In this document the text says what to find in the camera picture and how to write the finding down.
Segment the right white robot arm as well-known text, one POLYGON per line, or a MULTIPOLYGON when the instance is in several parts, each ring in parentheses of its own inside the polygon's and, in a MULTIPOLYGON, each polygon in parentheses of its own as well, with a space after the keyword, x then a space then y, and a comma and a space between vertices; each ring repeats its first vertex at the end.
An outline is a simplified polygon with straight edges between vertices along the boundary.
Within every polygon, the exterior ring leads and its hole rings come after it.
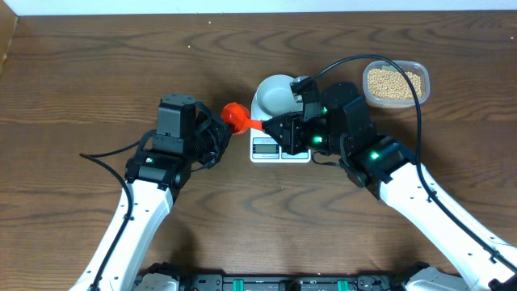
POLYGON ((283 150, 335 154, 347 178, 413 223, 451 262, 471 290, 514 290, 516 249, 452 199, 394 137, 379 134, 354 84, 340 82, 300 97, 298 112, 263 122, 283 150))

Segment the red plastic measuring scoop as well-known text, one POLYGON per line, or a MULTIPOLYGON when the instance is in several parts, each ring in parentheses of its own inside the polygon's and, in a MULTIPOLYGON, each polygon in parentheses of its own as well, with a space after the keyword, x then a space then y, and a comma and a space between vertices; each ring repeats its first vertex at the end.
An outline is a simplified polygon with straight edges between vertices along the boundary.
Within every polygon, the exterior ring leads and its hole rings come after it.
POLYGON ((230 127, 232 134, 242 134, 248 129, 263 131, 263 122, 253 120, 250 111, 239 103, 228 103, 221 112, 222 120, 230 127))

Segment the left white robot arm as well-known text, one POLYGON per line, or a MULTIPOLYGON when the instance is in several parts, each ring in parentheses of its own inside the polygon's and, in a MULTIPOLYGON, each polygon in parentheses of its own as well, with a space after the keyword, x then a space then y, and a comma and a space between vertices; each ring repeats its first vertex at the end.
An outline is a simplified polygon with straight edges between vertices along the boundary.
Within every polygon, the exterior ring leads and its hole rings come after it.
POLYGON ((161 98, 155 129, 133 143, 124 173, 102 162, 101 154, 83 157, 106 168, 122 191, 114 217, 75 290, 130 290, 158 227, 190 179, 193 164, 208 169, 225 152, 230 127, 190 95, 161 98))

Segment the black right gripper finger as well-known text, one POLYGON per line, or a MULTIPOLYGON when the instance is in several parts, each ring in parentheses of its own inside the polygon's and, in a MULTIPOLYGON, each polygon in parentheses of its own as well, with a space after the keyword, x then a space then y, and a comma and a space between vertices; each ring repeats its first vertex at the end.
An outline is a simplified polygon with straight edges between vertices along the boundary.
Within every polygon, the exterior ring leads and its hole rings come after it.
POLYGON ((286 129, 289 128, 292 123, 293 114, 285 113, 280 116, 272 117, 270 120, 265 120, 263 122, 263 130, 273 130, 273 129, 286 129))
POLYGON ((278 132, 265 130, 266 135, 274 139, 274 141, 282 148, 283 152, 287 154, 295 154, 294 134, 291 130, 282 129, 278 132))

